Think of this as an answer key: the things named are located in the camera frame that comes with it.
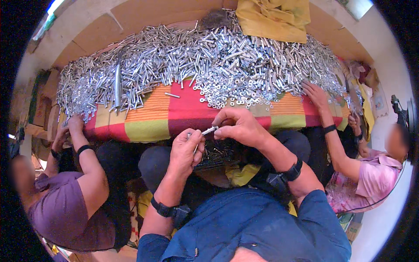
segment dark pants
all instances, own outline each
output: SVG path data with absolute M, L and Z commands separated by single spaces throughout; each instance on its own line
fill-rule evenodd
M 307 137 L 310 146 L 310 158 L 307 162 L 308 166 L 316 174 L 319 181 L 325 187 L 332 178 L 333 165 L 327 161 L 327 144 L 324 131 L 322 127 L 307 127 L 301 130 Z M 355 135 L 350 126 L 347 126 L 344 131 L 338 131 L 345 153 L 350 158 L 356 158 L 358 155 L 358 148 L 354 142 Z
M 141 176 L 137 168 L 143 145 L 109 141 L 99 147 L 96 156 L 105 171 L 109 197 L 101 208 L 115 224 L 115 249 L 126 245 L 131 236 L 127 182 Z
M 303 161 L 307 161 L 310 154 L 310 144 L 307 138 L 301 133 L 293 130 L 286 130 L 278 133 L 276 138 L 281 141 L 291 152 L 296 154 Z M 170 161 L 170 147 L 156 146 L 147 149 L 142 155 L 138 163 L 142 178 L 147 188 L 154 194 L 166 174 Z M 268 171 L 272 169 L 272 165 L 264 158 L 261 170 L 248 183 L 253 187 L 260 188 L 269 193 L 274 192 L 273 188 L 266 183 Z M 192 173 L 186 181 L 185 188 L 182 193 L 181 204 L 188 205 L 191 210 L 195 210 L 201 203 L 211 196 L 230 190 L 212 185 L 211 183 L 197 177 Z

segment pink shirt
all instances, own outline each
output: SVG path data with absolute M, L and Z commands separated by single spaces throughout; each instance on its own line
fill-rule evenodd
M 402 168 L 402 164 L 388 157 L 386 152 L 373 149 L 370 157 L 359 160 L 361 167 L 358 184 L 342 173 L 335 172 L 325 188 L 327 201 L 336 213 L 366 207 L 385 198 L 394 188 Z M 350 212 L 368 211 L 382 203 Z

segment man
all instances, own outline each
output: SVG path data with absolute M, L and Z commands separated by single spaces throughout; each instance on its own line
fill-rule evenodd
M 31 161 L 15 157 L 15 187 L 34 230 L 50 243 L 78 252 L 121 248 L 131 234 L 125 182 L 138 176 L 140 153 L 107 143 L 96 156 L 83 126 L 74 116 L 68 127 L 59 128 L 47 167 L 37 180 Z M 69 134 L 83 173 L 58 173 L 59 152 Z
M 319 110 L 326 134 L 331 165 L 321 174 L 321 182 L 330 206 L 336 213 L 355 213 L 381 205 L 394 188 L 409 151 L 410 135 L 407 128 L 394 124 L 385 141 L 387 152 L 381 152 L 367 147 L 362 138 L 359 117 L 349 115 L 348 122 L 357 136 L 359 153 L 363 157 L 352 159 L 345 154 L 325 92 L 310 82 L 303 82 L 302 87 Z
M 204 138 L 201 131 L 189 128 L 175 138 L 169 156 L 163 148 L 150 148 L 141 157 L 140 170 L 147 186 L 152 167 L 166 165 L 167 169 L 139 233 L 137 261 L 348 261 L 349 241 L 313 171 L 247 109 L 223 108 L 212 124 L 227 122 L 234 126 L 222 126 L 214 138 L 229 137 L 257 148 L 274 172 L 284 174 L 299 206 L 298 218 L 288 214 L 269 190 L 248 186 L 217 189 L 191 175 L 201 161 Z M 144 161 L 152 160 L 151 151 L 161 154 L 154 154 L 151 167 L 142 168 Z M 271 174 L 258 175 L 266 181 Z M 193 212 L 170 240 L 171 215 L 176 214 L 173 207 L 185 204 Z

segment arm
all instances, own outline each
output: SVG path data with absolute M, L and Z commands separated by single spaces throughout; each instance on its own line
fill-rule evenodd
M 189 140 L 187 140 L 188 132 L 192 133 Z M 195 131 L 191 128 L 186 129 L 175 138 L 170 153 L 169 167 L 154 194 L 157 203 L 162 203 L 168 207 L 180 204 L 186 180 L 194 167 L 201 162 L 204 142 L 205 139 L 201 131 Z M 198 149 L 194 155 L 196 145 L 198 145 Z M 172 231 L 173 219 L 159 215 L 153 205 L 149 205 L 138 237 L 157 234 L 170 239 Z
M 62 150 L 62 145 L 64 144 L 65 140 L 69 137 L 70 133 L 67 127 L 60 126 L 57 135 L 55 137 L 54 142 L 52 143 L 51 150 L 55 152 L 60 152 Z M 53 177 L 58 173 L 58 160 L 52 156 L 51 153 L 48 155 L 47 159 L 47 167 L 44 170 L 44 174 L 48 177 Z
M 215 139 L 233 138 L 238 142 L 258 149 L 274 166 L 277 172 L 289 170 L 296 162 L 297 156 L 291 153 L 281 142 L 268 133 L 247 109 L 223 108 L 215 117 L 212 125 L 223 125 L 235 122 L 234 126 L 223 126 L 215 131 Z M 324 191 L 311 168 L 303 163 L 300 176 L 288 182 L 291 193 L 298 204 L 304 197 L 316 189 Z
M 317 106 L 321 116 L 323 127 L 334 124 L 325 92 L 317 85 L 303 82 L 302 87 L 313 103 Z M 354 182 L 358 182 L 360 176 L 360 161 L 349 158 L 340 141 L 336 130 L 326 134 L 326 144 L 332 160 L 333 168 Z
M 83 126 L 84 123 L 79 116 L 73 116 L 68 120 L 70 135 L 76 151 L 83 145 L 89 144 L 83 134 Z M 79 156 L 79 161 L 84 176 L 81 176 L 77 181 L 90 219 L 109 196 L 108 179 L 93 150 L 84 150 Z
M 348 124 L 352 127 L 355 136 L 359 136 L 362 134 L 361 127 L 360 127 L 360 117 L 358 114 L 352 116 L 351 114 L 348 116 Z M 367 142 L 364 138 L 358 142 L 358 152 L 361 157 L 370 157 L 370 148 L 367 146 Z
M 269 134 L 265 141 L 257 149 L 272 163 L 277 172 L 288 171 L 297 163 L 297 156 L 291 153 L 272 135 Z M 316 189 L 324 191 L 323 185 L 306 163 L 303 163 L 299 177 L 294 181 L 288 182 L 288 187 L 292 195 L 297 199 L 298 206 L 310 192 Z

